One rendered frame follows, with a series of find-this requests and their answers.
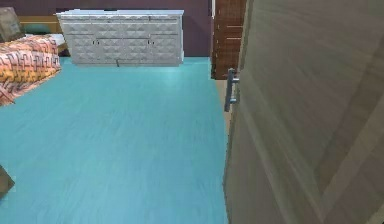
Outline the white patterned cabinet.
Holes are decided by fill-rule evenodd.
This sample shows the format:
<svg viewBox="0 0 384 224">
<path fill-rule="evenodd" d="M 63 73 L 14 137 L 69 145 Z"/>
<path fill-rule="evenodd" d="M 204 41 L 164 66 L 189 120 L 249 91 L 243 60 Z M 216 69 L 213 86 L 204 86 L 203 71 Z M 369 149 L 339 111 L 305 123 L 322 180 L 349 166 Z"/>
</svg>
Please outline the white patterned cabinet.
<svg viewBox="0 0 384 224">
<path fill-rule="evenodd" d="M 182 10 L 59 12 L 72 62 L 77 65 L 178 66 L 183 62 Z"/>
</svg>

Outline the brown pillow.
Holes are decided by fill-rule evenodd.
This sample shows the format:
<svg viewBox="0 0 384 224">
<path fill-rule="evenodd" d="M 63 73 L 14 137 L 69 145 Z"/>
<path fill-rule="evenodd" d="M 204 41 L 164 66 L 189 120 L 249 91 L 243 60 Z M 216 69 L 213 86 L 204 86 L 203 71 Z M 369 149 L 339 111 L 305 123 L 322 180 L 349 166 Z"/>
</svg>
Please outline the brown pillow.
<svg viewBox="0 0 384 224">
<path fill-rule="evenodd" d="M 10 42 L 25 36 L 13 7 L 0 7 L 0 43 Z"/>
</svg>

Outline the dark brown slatted door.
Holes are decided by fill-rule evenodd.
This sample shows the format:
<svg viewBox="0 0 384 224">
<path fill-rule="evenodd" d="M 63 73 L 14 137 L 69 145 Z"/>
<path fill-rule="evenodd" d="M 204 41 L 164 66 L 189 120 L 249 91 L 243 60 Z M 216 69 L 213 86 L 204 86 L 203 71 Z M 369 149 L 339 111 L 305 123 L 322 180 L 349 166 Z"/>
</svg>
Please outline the dark brown slatted door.
<svg viewBox="0 0 384 224">
<path fill-rule="evenodd" d="M 211 78 L 224 80 L 227 70 L 238 67 L 247 0 L 215 0 Z"/>
</svg>

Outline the light wooden room door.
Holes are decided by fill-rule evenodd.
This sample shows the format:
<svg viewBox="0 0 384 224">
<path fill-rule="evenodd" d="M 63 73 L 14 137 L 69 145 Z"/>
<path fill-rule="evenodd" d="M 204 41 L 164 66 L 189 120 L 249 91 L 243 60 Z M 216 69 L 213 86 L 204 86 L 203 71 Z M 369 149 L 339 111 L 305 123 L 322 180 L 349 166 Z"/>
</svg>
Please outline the light wooden room door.
<svg viewBox="0 0 384 224">
<path fill-rule="evenodd" d="M 384 0 L 248 0 L 228 224 L 384 224 Z"/>
</svg>

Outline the bed with orange patterned cover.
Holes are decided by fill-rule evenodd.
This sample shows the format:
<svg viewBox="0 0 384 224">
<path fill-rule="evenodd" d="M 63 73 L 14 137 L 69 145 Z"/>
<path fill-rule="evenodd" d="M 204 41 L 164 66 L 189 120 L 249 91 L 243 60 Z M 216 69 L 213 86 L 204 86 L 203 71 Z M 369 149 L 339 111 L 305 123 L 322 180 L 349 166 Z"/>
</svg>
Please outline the bed with orange patterned cover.
<svg viewBox="0 0 384 224">
<path fill-rule="evenodd" d="M 67 50 L 55 16 L 19 16 L 25 36 L 0 43 L 0 107 L 53 78 Z"/>
</svg>

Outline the brown wooden block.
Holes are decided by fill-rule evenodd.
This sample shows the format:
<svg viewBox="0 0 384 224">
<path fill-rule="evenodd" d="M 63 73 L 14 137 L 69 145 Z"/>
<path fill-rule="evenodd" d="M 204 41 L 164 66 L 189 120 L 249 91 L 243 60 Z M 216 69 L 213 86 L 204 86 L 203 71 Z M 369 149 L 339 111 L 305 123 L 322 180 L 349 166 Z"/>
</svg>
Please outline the brown wooden block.
<svg viewBox="0 0 384 224">
<path fill-rule="evenodd" d="M 14 185 L 14 180 L 0 165 L 0 199 L 2 199 Z"/>
</svg>

